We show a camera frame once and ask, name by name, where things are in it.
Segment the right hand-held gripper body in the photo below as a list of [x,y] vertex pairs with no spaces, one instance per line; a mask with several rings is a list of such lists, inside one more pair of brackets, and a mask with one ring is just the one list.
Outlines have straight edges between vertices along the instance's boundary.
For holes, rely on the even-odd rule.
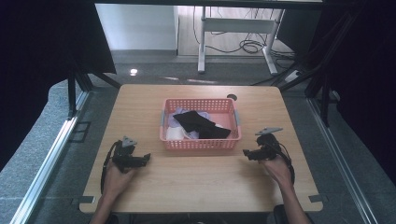
[[273,160],[281,153],[279,142],[274,136],[278,131],[281,131],[281,128],[264,128],[256,132],[256,142],[260,147],[254,156],[256,161]]

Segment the aluminium floor rail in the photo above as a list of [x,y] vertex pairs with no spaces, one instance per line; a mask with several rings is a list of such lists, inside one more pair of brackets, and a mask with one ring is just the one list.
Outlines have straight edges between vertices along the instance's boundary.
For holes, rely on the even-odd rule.
[[88,100],[90,94],[83,91],[77,98],[76,114],[67,119],[61,130],[58,132],[49,152],[42,162],[40,168],[38,169],[35,178],[33,179],[29,189],[21,200],[21,203],[15,212],[13,218],[10,220],[9,224],[26,224],[29,217],[32,215],[35,206],[39,200],[42,190],[46,186],[47,181],[50,179],[50,175],[55,167],[56,162],[61,156],[64,150],[66,142],[70,137],[72,131],[74,130],[78,118],[81,114],[82,109],[86,101]]
[[350,167],[348,166],[347,161],[332,134],[332,131],[330,130],[329,127],[326,126],[325,122],[321,119],[321,116],[319,114],[319,106],[317,102],[314,99],[310,99],[310,98],[308,98],[306,101],[325,139],[325,142],[332,154],[334,162],[341,176],[344,179],[349,194],[351,195],[351,198],[355,203],[358,212],[361,215],[361,219],[363,223],[378,224],[378,221],[375,217],[372,207],[368,203],[366,196],[361,190],[361,187],[359,186],[355,176],[351,172]]

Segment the white desk frame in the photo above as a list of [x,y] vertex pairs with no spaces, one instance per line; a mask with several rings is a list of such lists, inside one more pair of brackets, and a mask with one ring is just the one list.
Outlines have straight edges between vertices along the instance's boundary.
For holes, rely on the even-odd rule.
[[280,26],[284,9],[279,9],[275,16],[267,20],[263,19],[232,19],[214,18],[206,16],[206,7],[202,7],[201,32],[198,49],[198,72],[205,72],[205,34],[209,32],[235,33],[235,34],[256,34],[267,35],[262,46],[261,53],[266,61],[270,74],[274,77],[278,74],[275,61],[271,56],[272,46],[276,40],[276,34]]

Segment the lavender cloth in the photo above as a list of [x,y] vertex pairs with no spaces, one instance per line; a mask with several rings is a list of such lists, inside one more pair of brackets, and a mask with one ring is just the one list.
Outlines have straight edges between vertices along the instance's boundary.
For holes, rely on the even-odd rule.
[[174,113],[168,116],[168,128],[166,130],[166,140],[182,140],[187,139],[198,139],[199,134],[196,131],[187,132],[181,124],[174,118],[174,115],[187,113],[188,109],[178,107]]

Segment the black curtain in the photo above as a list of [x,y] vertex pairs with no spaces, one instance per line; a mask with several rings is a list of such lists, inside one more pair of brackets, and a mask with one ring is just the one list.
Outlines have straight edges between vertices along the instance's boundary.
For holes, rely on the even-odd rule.
[[337,109],[396,185],[396,0],[361,0],[329,64]]
[[0,0],[0,171],[54,84],[115,72],[93,0]]

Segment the black metal stand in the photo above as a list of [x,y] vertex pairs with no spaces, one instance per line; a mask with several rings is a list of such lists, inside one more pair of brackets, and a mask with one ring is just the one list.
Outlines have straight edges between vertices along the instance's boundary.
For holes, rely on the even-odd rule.
[[319,91],[321,91],[319,118],[326,127],[329,126],[328,107],[330,103],[330,76],[332,57],[340,47],[354,20],[355,17],[351,13],[345,12],[327,34],[326,38],[324,38],[316,48],[316,50],[327,50],[317,65],[314,68],[305,71],[290,83],[279,87],[280,91],[286,91],[310,79],[310,82],[305,88],[304,94],[308,99],[311,99],[314,98]]
[[99,71],[90,71],[82,68],[74,59],[70,61],[70,71],[68,72],[67,78],[67,89],[68,89],[68,119],[71,119],[77,115],[78,112],[78,100],[76,85],[80,87],[83,93],[90,92],[93,88],[89,74],[92,74],[99,79],[103,80],[110,86],[119,89],[121,84],[109,77],[106,73]]

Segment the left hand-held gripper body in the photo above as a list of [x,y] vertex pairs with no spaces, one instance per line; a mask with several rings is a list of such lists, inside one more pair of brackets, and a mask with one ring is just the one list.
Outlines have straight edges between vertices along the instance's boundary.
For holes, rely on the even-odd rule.
[[119,170],[124,173],[126,169],[138,168],[136,165],[139,161],[144,161],[143,157],[134,157],[136,141],[124,136],[121,140],[116,141],[111,151],[113,152],[112,161]]

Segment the person's right hand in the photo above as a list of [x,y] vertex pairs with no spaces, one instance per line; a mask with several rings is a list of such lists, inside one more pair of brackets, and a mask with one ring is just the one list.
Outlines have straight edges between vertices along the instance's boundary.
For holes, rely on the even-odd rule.
[[259,164],[268,172],[281,189],[290,189],[292,187],[290,170],[280,156],[276,156],[272,160],[259,161]]

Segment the person's dark legs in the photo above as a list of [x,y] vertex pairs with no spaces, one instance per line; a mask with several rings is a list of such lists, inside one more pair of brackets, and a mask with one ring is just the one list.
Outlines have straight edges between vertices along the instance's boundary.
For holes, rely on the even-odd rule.
[[303,220],[288,216],[283,204],[273,210],[268,220],[267,213],[186,213],[132,215],[126,222],[111,214],[105,224],[314,224],[312,218],[303,214]]

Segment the pink plastic basket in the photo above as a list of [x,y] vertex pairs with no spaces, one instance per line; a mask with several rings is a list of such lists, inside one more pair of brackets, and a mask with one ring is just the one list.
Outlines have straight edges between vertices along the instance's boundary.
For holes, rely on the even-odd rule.
[[[231,131],[230,135],[226,139],[166,140],[168,116],[174,113],[178,107],[188,109],[188,112],[196,111],[202,117],[215,122],[216,125],[229,129]],[[233,99],[170,98],[164,100],[160,139],[168,150],[233,149],[241,137],[239,116]]]

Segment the white power strip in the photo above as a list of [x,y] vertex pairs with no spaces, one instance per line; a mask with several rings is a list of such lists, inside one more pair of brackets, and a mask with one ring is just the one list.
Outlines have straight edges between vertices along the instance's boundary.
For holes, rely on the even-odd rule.
[[299,77],[301,75],[301,72],[298,70],[294,70],[293,72],[291,72],[287,77],[285,77],[285,81],[287,83],[292,82],[294,79],[296,79],[297,77]]

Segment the person's left hand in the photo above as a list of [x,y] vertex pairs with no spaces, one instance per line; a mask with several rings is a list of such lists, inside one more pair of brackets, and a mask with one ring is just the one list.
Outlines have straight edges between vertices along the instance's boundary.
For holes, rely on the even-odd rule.
[[129,186],[137,169],[127,169],[125,173],[110,161],[106,168],[106,178],[103,190],[103,196],[107,200],[117,199]]

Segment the white cloth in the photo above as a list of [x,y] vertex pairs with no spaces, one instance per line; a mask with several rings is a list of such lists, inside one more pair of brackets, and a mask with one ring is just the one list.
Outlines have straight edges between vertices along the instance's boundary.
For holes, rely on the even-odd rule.
[[213,127],[204,128],[201,132],[191,131],[187,132],[182,126],[168,127],[166,131],[166,140],[183,140],[183,139],[224,139],[230,134],[229,129],[224,129],[221,126],[215,125]]

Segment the black cloth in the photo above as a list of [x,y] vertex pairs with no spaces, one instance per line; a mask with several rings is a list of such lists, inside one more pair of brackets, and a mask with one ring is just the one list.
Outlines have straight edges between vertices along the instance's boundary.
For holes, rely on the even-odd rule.
[[226,139],[231,131],[221,128],[215,122],[199,115],[196,111],[175,114],[173,118],[187,132],[198,133],[199,139]]

